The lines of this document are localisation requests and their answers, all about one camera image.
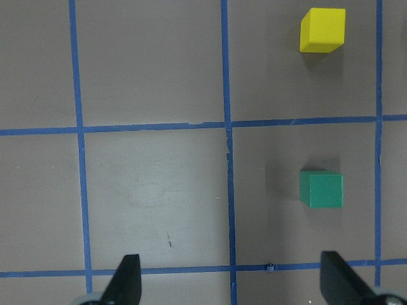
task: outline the cube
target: cube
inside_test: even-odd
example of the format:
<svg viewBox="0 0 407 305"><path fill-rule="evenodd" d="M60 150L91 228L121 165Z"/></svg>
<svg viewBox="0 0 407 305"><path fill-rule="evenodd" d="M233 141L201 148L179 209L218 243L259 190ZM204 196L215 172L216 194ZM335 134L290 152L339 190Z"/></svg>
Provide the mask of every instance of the cube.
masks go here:
<svg viewBox="0 0 407 305"><path fill-rule="evenodd" d="M311 208L342 207L343 175L330 170L302 170L300 200Z"/></svg>
<svg viewBox="0 0 407 305"><path fill-rule="evenodd" d="M344 8L312 8L301 21L300 52L331 53L344 43Z"/></svg>

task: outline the green cube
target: green cube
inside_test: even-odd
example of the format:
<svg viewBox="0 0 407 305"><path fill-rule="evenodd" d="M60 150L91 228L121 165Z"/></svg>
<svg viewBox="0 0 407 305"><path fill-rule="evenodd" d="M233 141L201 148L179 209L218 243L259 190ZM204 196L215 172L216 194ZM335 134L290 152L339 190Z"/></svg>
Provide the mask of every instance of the green cube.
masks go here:
<svg viewBox="0 0 407 305"><path fill-rule="evenodd" d="M302 170L300 200L312 208L342 207L343 175L330 170Z"/></svg>

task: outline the blue painter's tape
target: blue painter's tape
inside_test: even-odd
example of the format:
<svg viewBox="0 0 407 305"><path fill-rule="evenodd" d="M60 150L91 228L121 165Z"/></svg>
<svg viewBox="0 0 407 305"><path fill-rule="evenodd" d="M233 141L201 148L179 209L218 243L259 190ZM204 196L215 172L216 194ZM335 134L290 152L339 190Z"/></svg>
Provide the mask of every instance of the blue painter's tape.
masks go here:
<svg viewBox="0 0 407 305"><path fill-rule="evenodd" d="M71 30L71 53L72 53L72 72L75 96L76 126L78 127L79 181L81 187L83 251L85 256L86 292L90 293L92 292L92 262L90 254L88 192L86 186L85 136L83 134L83 115L82 115L81 85L79 79L78 34L76 30L75 0L69 0L69 23Z"/></svg>
<svg viewBox="0 0 407 305"><path fill-rule="evenodd" d="M229 272L229 266L200 266L200 267L170 267L170 268L144 268L141 269L142 275L165 275L172 273L206 273L206 272ZM116 270L93 270L92 275L114 275Z"/></svg>
<svg viewBox="0 0 407 305"><path fill-rule="evenodd" d="M234 121L233 127L295 126L314 124L371 123L375 116L339 116L332 118L266 119L257 121Z"/></svg>
<svg viewBox="0 0 407 305"><path fill-rule="evenodd" d="M0 130L0 136L6 135L55 135L61 133L77 133L76 127L56 128L26 128L26 129L4 129Z"/></svg>
<svg viewBox="0 0 407 305"><path fill-rule="evenodd" d="M84 276L84 270L0 272L0 278L47 278L54 276Z"/></svg>
<svg viewBox="0 0 407 305"><path fill-rule="evenodd" d="M376 135L375 135L375 258L382 258L382 48L383 48L383 3L376 0ZM375 272L375 285L380 286L381 267L378 264Z"/></svg>
<svg viewBox="0 0 407 305"><path fill-rule="evenodd" d="M287 271L287 270L308 270L308 269L319 269L321 264L319 262L306 262L304 264L278 264L275 265L274 270L276 271Z"/></svg>
<svg viewBox="0 0 407 305"><path fill-rule="evenodd" d="M407 121L407 114L389 114L382 116L383 121Z"/></svg>
<svg viewBox="0 0 407 305"><path fill-rule="evenodd" d="M377 261L372 259L368 261L348 261L347 262L350 267L368 267L368 266L376 266Z"/></svg>
<svg viewBox="0 0 407 305"><path fill-rule="evenodd" d="M267 265L238 265L236 266L237 271L265 271Z"/></svg>
<svg viewBox="0 0 407 305"><path fill-rule="evenodd" d="M229 80L229 33L228 1L221 0L222 32L222 72L223 72L223 108L226 128L227 165L228 165L228 214L229 214L229 264L230 264L230 302L237 305L236 285L236 232L235 232L235 191L233 182L233 130L231 124L230 80Z"/></svg>
<svg viewBox="0 0 407 305"><path fill-rule="evenodd" d="M378 261L381 266L407 265L407 259L385 259Z"/></svg>
<svg viewBox="0 0 407 305"><path fill-rule="evenodd" d="M207 129L224 128L224 122L205 122L200 124L191 123L164 123L143 125L113 125L113 126L85 126L85 133L95 132L135 132L139 130L183 130L183 129Z"/></svg>

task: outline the yellow cube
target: yellow cube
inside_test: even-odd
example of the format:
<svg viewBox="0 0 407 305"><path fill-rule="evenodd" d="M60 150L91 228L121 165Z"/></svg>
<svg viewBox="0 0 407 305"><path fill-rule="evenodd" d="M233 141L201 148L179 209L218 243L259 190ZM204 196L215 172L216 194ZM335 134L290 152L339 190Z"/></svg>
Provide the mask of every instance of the yellow cube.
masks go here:
<svg viewBox="0 0 407 305"><path fill-rule="evenodd" d="M300 52L331 53L344 43L344 8L312 8L301 21Z"/></svg>

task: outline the blue tape line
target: blue tape line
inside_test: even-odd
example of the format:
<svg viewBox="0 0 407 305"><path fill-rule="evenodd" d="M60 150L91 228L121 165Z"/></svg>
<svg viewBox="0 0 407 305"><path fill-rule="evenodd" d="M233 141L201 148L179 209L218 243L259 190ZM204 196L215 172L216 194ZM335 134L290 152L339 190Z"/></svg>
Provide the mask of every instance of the blue tape line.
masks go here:
<svg viewBox="0 0 407 305"><path fill-rule="evenodd" d="M56 128L26 128L26 129L3 129L0 136L5 135L55 135L61 133L77 133L76 127L56 127Z"/></svg>
<svg viewBox="0 0 407 305"><path fill-rule="evenodd" d="M375 258L379 263L382 257L382 47L383 47L383 3L376 1L376 135L375 135ZM381 267L375 272L375 285L380 286Z"/></svg>
<svg viewBox="0 0 407 305"><path fill-rule="evenodd" d="M407 265L407 259L385 259L379 261L381 266Z"/></svg>
<svg viewBox="0 0 407 305"><path fill-rule="evenodd" d="M230 263L230 302L237 305L236 281L236 232L235 232L235 195L233 184L233 130L231 125L230 80L229 80L229 37L228 37L228 2L221 0L222 30L222 72L223 105L226 144L228 147L228 213L229 213L229 263Z"/></svg>
<svg viewBox="0 0 407 305"><path fill-rule="evenodd" d="M402 266L407 265L407 259L387 259L347 261L351 267L369 266ZM318 262L303 264L279 264L274 265L275 271L300 271L308 269L319 269ZM267 265L237 265L237 266L200 266L200 267L173 267L173 268L146 268L142 269L144 275L162 275L172 273L205 273L205 272L230 272L232 269L238 272L246 271L266 271ZM92 276L111 276L115 269L92 270ZM22 271L22 272L0 272L0 278L33 278L48 276L85 276L85 270L63 270L63 271Z"/></svg>
<svg viewBox="0 0 407 305"><path fill-rule="evenodd" d="M135 132L139 130L182 130L182 129L207 129L224 128L224 122L204 122L200 124L191 123L164 123L143 125L112 125L112 126L86 126L85 133L95 132Z"/></svg>
<svg viewBox="0 0 407 305"><path fill-rule="evenodd" d="M0 272L0 278L47 278L52 276L84 275L84 270Z"/></svg>
<svg viewBox="0 0 407 305"><path fill-rule="evenodd" d="M407 114L388 114L382 116L383 121L406 121Z"/></svg>
<svg viewBox="0 0 407 305"><path fill-rule="evenodd" d="M238 265L236 271L266 271L267 265Z"/></svg>
<svg viewBox="0 0 407 305"><path fill-rule="evenodd" d="M366 266L376 266L376 260L370 261L348 261L351 267L366 267ZM274 271L291 271L291 270L307 270L307 269L319 269L321 264L319 262L308 262L299 264L275 264ZM237 266L237 271L266 271L267 265L239 265Z"/></svg>
<svg viewBox="0 0 407 305"><path fill-rule="evenodd" d="M170 267L170 268L145 268L141 270L142 275L165 275L173 273L205 273L205 272L229 272L229 266L202 266L202 267ZM114 275L116 270L93 270L92 275Z"/></svg>
<svg viewBox="0 0 407 305"><path fill-rule="evenodd" d="M76 109L76 125L83 127L82 117L82 99L81 83L79 77L79 55L78 55L78 34L76 30L76 8L75 0L69 0L69 23L71 26L71 53L72 53L72 72L74 81L74 96Z"/></svg>
<svg viewBox="0 0 407 305"><path fill-rule="evenodd" d="M79 78L79 55L78 55L78 37L76 30L75 0L69 0L69 22L71 30L71 53L72 53L72 72L75 96L76 126L78 127L79 181L81 187L83 253L85 257L86 292L90 293L92 292L92 262L90 255L88 191L86 186L85 136L83 134L83 115L82 115L81 85Z"/></svg>
<svg viewBox="0 0 407 305"><path fill-rule="evenodd" d="M255 121L234 121L233 127L262 127L287 125L339 124L339 123L370 123L376 121L374 116L344 116L332 118L300 118L300 119L266 119Z"/></svg>
<svg viewBox="0 0 407 305"><path fill-rule="evenodd" d="M85 271L86 271L86 292L90 293L92 292L92 262L90 255L88 191L86 186L85 136L83 135L83 133L78 134L78 145L79 145L79 182L81 186L83 253L85 256Z"/></svg>

